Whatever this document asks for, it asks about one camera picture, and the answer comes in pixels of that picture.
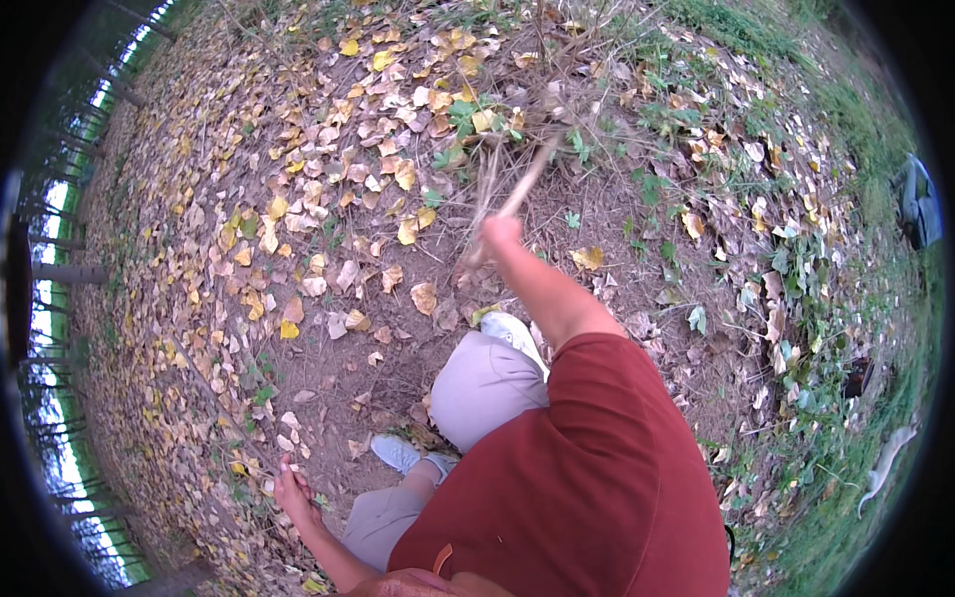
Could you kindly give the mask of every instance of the dirt ground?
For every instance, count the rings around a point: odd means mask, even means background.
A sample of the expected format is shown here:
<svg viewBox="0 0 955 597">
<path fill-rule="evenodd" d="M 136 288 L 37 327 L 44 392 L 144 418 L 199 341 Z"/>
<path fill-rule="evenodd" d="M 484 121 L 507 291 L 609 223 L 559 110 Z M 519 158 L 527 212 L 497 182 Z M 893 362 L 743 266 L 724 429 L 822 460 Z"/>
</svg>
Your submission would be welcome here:
<svg viewBox="0 0 955 597">
<path fill-rule="evenodd" d="M 783 115 L 787 136 L 773 144 L 747 132 L 744 110 L 735 117 L 724 109 L 700 133 L 708 142 L 673 145 L 638 125 L 637 107 L 682 109 L 711 86 L 673 84 L 661 93 L 621 63 L 577 55 L 581 48 L 558 53 L 547 70 L 528 57 L 541 48 L 532 30 L 484 23 L 469 38 L 436 9 L 414 12 L 408 25 L 408 14 L 365 8 L 355 13 L 361 19 L 332 23 L 326 41 L 320 15 L 288 7 L 259 27 L 260 15 L 229 6 L 226 14 L 210 4 L 175 45 L 163 42 L 136 81 L 148 105 L 117 108 L 107 157 L 81 203 L 81 261 L 114 275 L 74 294 L 76 331 L 93 346 L 84 381 L 97 396 L 90 419 L 104 438 L 96 442 L 101 459 L 150 513 L 133 527 L 160 568 L 201 553 L 220 573 L 203 589 L 209 594 L 269 593 L 264 586 L 274 583 L 282 594 L 301 592 L 308 578 L 324 581 L 272 509 L 262 458 L 274 462 L 291 448 L 341 534 L 355 497 L 398 480 L 367 453 L 371 434 L 453 449 L 428 424 L 435 376 L 476 309 L 498 305 L 527 321 L 490 268 L 459 285 L 455 264 L 481 208 L 500 205 L 536 145 L 553 135 L 562 145 L 520 213 L 528 247 L 593 288 L 647 350 L 712 468 L 740 435 L 756 444 L 762 436 L 753 430 L 791 422 L 774 383 L 779 338 L 768 339 L 774 298 L 763 274 L 773 273 L 772 231 L 794 226 L 809 236 L 815 214 L 843 263 L 864 250 L 851 206 L 830 201 L 855 166 L 827 154 L 816 115 Z M 574 48 L 573 28 L 562 26 L 568 15 L 553 12 L 542 24 L 547 43 Z M 307 25 L 316 31 L 308 41 L 290 33 Z M 662 31 L 711 61 L 737 100 L 770 86 L 790 93 L 791 74 L 764 83 L 745 58 L 709 39 L 671 24 Z M 349 55 L 349 38 L 357 55 Z M 377 53 L 396 60 L 378 69 Z M 413 76 L 435 53 L 443 57 L 431 72 Z M 481 62 L 470 76 L 465 55 Z M 458 168 L 436 169 L 435 154 L 456 143 L 448 104 L 452 94 L 467 97 L 469 85 L 488 94 L 498 130 L 472 131 Z M 481 194 L 479 165 L 495 143 L 497 184 Z M 785 148 L 782 161 L 774 147 Z M 392 149 L 414 166 L 411 181 L 382 173 Z M 759 160 L 750 153 L 757 149 L 765 152 Z M 813 199 L 769 195 L 757 215 L 757 197 L 740 189 L 784 173 L 800 191 L 815 189 Z M 654 190 L 647 180 L 663 182 Z M 438 205 L 429 189 L 440 193 Z M 414 242 L 404 244 L 409 233 Z M 603 252 L 593 269 L 572 254 L 590 247 Z M 383 272 L 393 266 L 401 281 L 386 291 Z M 858 280 L 835 270 L 830 296 Z M 422 284 L 434 286 L 430 307 L 415 305 L 413 288 Z M 755 288 L 751 304 L 740 303 L 742 288 Z M 697 308 L 707 317 L 702 330 L 688 323 Z M 329 329 L 349 313 L 350 329 L 331 339 Z M 789 321 L 777 336 L 802 341 L 807 352 L 796 313 Z M 857 327 L 853 352 L 869 354 L 871 338 Z M 760 479 L 740 495 L 767 498 L 778 458 L 761 454 L 753 465 Z M 721 499 L 733 490 L 724 474 L 714 484 Z M 777 512 L 792 514 L 795 493 L 775 498 Z M 731 516 L 751 520 L 754 502 Z"/>
</svg>

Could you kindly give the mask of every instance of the person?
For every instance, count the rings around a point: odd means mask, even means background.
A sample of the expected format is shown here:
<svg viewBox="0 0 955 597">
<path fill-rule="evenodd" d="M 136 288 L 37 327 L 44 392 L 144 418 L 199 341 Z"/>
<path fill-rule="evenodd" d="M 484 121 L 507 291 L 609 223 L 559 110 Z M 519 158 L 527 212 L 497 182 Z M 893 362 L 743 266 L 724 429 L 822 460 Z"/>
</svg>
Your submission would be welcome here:
<svg viewBox="0 0 955 597">
<path fill-rule="evenodd" d="M 288 456 L 276 502 L 348 595 L 726 595 L 722 517 L 687 422 L 606 308 L 520 234 L 492 217 L 479 239 L 554 347 L 552 370 L 520 320 L 489 312 L 432 390 L 459 462 L 376 437 L 404 479 L 360 495 L 341 541 Z"/>
</svg>

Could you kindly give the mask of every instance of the beige pants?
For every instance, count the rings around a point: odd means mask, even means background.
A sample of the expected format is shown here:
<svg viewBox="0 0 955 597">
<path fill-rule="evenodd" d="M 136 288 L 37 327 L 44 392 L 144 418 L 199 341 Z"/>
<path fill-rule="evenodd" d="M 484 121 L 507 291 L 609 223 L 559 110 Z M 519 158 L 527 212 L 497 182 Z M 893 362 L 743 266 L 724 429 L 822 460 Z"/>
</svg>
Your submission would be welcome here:
<svg viewBox="0 0 955 597">
<path fill-rule="evenodd" d="M 547 406 L 542 371 L 499 338 L 469 331 L 431 390 L 438 430 L 461 453 L 528 409 Z M 342 543 L 362 561 L 384 571 L 394 545 L 417 519 L 422 500 L 402 487 L 364 493 L 355 500 Z"/>
</svg>

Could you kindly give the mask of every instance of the red t-shirt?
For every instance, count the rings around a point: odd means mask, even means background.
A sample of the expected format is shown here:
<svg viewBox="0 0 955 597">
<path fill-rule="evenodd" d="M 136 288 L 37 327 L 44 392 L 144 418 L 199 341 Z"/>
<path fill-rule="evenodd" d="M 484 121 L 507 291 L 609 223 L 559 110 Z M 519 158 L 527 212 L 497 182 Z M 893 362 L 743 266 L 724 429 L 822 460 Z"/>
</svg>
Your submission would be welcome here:
<svg viewBox="0 0 955 597">
<path fill-rule="evenodd" d="M 730 554 L 687 422 L 620 336 L 564 345 L 550 407 L 498 427 L 398 541 L 389 570 L 476 573 L 515 595 L 724 596 Z"/>
</svg>

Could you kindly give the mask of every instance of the white sneaker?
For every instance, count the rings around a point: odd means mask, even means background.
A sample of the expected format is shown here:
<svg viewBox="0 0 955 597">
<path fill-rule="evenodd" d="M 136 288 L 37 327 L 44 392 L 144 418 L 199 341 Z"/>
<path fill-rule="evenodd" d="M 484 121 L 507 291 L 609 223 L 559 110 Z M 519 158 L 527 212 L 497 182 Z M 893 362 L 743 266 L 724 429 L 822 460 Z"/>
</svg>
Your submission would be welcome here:
<svg viewBox="0 0 955 597">
<path fill-rule="evenodd" d="M 481 333 L 500 338 L 531 357 L 541 369 L 544 383 L 547 382 L 547 376 L 550 375 L 550 370 L 543 364 L 541 354 L 538 352 L 537 347 L 534 346 L 534 338 L 531 336 L 531 330 L 524 325 L 524 322 L 504 311 L 489 311 L 485 313 L 484 317 L 480 320 L 480 330 Z"/>
<path fill-rule="evenodd" d="M 402 476 L 408 475 L 408 471 L 421 460 L 421 455 L 417 449 L 408 441 L 401 437 L 381 434 L 371 439 L 371 451 L 381 458 L 381 461 L 397 470 Z M 441 472 L 441 479 L 436 484 L 441 484 L 447 479 L 448 473 L 457 464 L 457 460 L 438 454 L 428 453 L 424 459 L 429 460 Z"/>
</svg>

